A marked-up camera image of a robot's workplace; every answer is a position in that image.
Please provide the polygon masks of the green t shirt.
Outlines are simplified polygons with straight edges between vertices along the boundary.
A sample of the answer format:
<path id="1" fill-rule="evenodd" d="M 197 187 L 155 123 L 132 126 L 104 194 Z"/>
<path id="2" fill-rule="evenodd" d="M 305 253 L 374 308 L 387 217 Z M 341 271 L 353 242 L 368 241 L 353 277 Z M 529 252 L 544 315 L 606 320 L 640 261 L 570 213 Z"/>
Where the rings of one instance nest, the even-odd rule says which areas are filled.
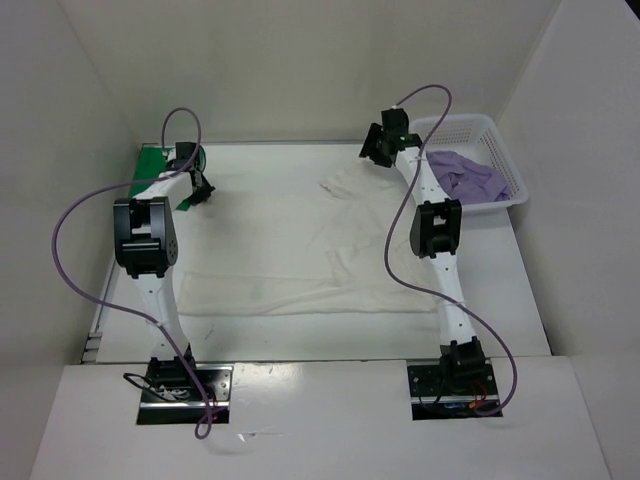
<path id="1" fill-rule="evenodd" d="M 194 163 L 192 168 L 187 170 L 187 173 L 189 174 L 191 170 L 197 169 L 202 171 L 204 174 L 206 161 L 206 153 L 203 147 L 200 146 L 199 161 Z M 134 173 L 134 179 L 138 181 L 168 176 L 169 174 L 178 171 L 183 165 L 184 164 L 178 164 L 175 160 L 175 146 L 168 149 L 145 147 L 140 154 Z M 149 188 L 152 189 L 152 194 L 149 195 L 149 197 L 167 196 L 170 200 L 170 205 L 174 210 L 187 211 L 191 207 L 196 206 L 192 204 L 192 200 L 188 200 L 188 197 L 192 193 L 190 174 L 189 181 L 186 181 L 186 178 L 182 178 L 178 185 L 172 184 L 170 181 L 166 181 L 132 186 L 129 190 L 129 196 L 138 197 Z"/>

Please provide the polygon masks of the purple t shirt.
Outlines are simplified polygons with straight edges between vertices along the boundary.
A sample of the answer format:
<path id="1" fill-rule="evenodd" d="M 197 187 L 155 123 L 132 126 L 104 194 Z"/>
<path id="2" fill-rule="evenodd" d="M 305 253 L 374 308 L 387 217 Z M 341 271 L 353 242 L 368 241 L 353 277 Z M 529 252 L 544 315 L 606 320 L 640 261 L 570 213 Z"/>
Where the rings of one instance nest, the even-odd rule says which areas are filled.
<path id="1" fill-rule="evenodd" d="M 441 188 L 463 205 L 508 200 L 511 188 L 504 176 L 454 151 L 432 151 L 427 160 Z"/>

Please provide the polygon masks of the white t shirt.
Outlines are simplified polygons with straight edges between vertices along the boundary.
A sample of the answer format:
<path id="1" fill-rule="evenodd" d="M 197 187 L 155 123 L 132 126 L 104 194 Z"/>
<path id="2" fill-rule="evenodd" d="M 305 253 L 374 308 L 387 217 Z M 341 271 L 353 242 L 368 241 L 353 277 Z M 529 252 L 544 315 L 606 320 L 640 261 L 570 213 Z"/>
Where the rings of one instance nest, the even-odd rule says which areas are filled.
<path id="1" fill-rule="evenodd" d="M 364 161 L 306 195 L 218 192 L 190 210 L 181 241 L 184 316 L 432 312 L 433 269 L 413 255 L 414 205 L 398 209 L 407 184 Z"/>

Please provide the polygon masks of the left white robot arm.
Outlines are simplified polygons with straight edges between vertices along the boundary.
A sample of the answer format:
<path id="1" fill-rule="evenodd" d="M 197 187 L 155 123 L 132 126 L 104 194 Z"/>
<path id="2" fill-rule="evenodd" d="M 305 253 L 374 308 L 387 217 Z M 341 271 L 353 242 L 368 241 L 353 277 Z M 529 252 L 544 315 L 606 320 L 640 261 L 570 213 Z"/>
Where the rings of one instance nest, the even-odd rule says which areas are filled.
<path id="1" fill-rule="evenodd" d="M 179 256 L 173 211 L 199 193 L 194 177 L 164 172 L 143 192 L 113 205 L 116 261 L 133 280 L 155 336 L 147 378 L 180 400 L 209 397 L 180 322 L 173 282 Z"/>

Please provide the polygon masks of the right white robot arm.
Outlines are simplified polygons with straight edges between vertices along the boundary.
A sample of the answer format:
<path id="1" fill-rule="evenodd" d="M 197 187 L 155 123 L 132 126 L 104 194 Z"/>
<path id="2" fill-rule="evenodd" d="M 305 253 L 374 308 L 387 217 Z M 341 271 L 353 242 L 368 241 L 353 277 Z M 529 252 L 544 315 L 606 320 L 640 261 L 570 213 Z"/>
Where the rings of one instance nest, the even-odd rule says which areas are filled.
<path id="1" fill-rule="evenodd" d="M 460 394 L 481 379 L 486 356 L 472 324 L 457 267 L 462 206 L 440 186 L 420 150 L 421 139 L 406 126 L 370 125 L 359 156 L 386 168 L 394 167 L 406 180 L 416 209 L 409 232 L 412 253 L 430 265 L 437 285 L 440 320 L 439 382 Z"/>

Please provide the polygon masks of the white plastic basket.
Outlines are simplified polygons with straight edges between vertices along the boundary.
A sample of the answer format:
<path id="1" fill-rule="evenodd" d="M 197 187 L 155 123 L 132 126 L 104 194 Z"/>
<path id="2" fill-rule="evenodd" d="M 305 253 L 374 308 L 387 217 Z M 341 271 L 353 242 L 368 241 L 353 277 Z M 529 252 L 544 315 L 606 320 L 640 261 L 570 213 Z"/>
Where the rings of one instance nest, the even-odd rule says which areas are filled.
<path id="1" fill-rule="evenodd" d="M 427 143 L 427 152 L 455 151 L 479 165 L 498 171 L 510 188 L 506 200 L 464 205 L 466 215 L 494 213 L 522 205 L 529 199 L 529 191 L 512 159 L 494 121 L 484 114 L 454 114 L 448 116 Z"/>

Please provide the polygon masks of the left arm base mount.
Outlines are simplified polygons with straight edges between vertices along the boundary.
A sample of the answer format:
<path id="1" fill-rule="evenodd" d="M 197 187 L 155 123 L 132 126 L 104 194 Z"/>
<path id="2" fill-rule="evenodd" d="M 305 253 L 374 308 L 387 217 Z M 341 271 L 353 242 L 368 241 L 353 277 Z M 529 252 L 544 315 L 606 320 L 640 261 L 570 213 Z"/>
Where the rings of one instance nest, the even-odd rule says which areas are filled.
<path id="1" fill-rule="evenodd" d="M 193 379 L 181 366 L 130 374 L 141 390 L 137 425 L 193 425 L 205 415 L 205 402 Z M 231 365 L 196 365 L 194 372 L 213 407 L 213 423 L 227 424 L 230 416 Z"/>

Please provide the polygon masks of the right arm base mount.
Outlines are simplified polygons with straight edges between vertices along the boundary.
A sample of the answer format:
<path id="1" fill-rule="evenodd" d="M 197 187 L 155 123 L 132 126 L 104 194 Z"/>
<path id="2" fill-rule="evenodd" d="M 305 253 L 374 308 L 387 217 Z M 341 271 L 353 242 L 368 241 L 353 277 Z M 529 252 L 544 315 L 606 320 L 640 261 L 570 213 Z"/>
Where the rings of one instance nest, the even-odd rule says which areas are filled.
<path id="1" fill-rule="evenodd" d="M 414 421 L 479 418 L 477 408 L 492 410 L 501 404 L 489 362 L 477 378 L 458 384 L 444 380 L 436 360 L 408 362 L 406 370 Z"/>

